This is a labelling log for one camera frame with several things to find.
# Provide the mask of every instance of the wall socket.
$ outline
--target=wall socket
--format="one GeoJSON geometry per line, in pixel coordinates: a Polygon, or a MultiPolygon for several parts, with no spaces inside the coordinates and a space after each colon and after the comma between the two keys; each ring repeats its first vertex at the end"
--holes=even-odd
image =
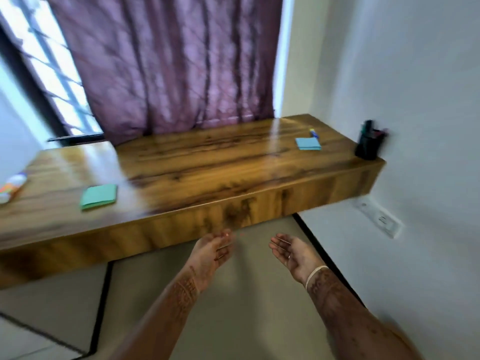
{"type": "Polygon", "coordinates": [[[402,230],[403,224],[385,208],[375,202],[370,196],[359,197],[355,207],[362,211],[379,229],[390,238],[395,239],[402,230]]]}

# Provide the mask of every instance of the window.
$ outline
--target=window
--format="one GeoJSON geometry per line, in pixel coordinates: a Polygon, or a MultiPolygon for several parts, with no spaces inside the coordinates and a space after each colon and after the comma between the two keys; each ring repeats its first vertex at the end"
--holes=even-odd
{"type": "Polygon", "coordinates": [[[0,0],[0,22],[70,135],[102,133],[46,0],[0,0]]]}

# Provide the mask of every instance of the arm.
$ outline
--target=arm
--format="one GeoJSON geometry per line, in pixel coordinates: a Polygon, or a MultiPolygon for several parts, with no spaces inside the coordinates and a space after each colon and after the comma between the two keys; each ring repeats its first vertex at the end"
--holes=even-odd
{"type": "Polygon", "coordinates": [[[231,257],[233,239],[230,230],[199,239],[183,269],[110,360],[167,360],[198,296],[207,289],[215,271],[231,257]]]}
{"type": "MultiPolygon", "coordinates": [[[[269,247],[303,287],[315,268],[325,265],[314,250],[297,237],[277,234],[269,247]]],[[[307,292],[333,337],[340,359],[419,359],[403,340],[357,301],[330,269],[316,272],[308,282],[307,292]]]]}

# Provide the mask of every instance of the sticky note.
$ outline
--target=sticky note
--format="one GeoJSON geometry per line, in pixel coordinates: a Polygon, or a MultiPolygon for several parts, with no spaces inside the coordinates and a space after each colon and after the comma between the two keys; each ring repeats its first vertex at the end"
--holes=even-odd
{"type": "Polygon", "coordinates": [[[81,197],[80,207],[87,210],[92,207],[112,204],[117,200],[117,185],[104,184],[87,188],[81,197]]]}
{"type": "Polygon", "coordinates": [[[316,138],[296,138],[300,150],[320,150],[322,147],[316,138]]]}

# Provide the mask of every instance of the hand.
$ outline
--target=hand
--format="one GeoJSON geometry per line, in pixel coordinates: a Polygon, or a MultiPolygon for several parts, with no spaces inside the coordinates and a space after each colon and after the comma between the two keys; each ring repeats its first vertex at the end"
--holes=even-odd
{"type": "Polygon", "coordinates": [[[273,255],[290,271],[293,279],[305,286],[309,275],[325,263],[314,249],[298,237],[277,234],[268,244],[273,255]]]}
{"type": "Polygon", "coordinates": [[[189,271],[199,293],[208,288],[215,271],[230,259],[235,234],[226,229],[219,234],[207,234],[197,241],[184,271],[189,271]]]}

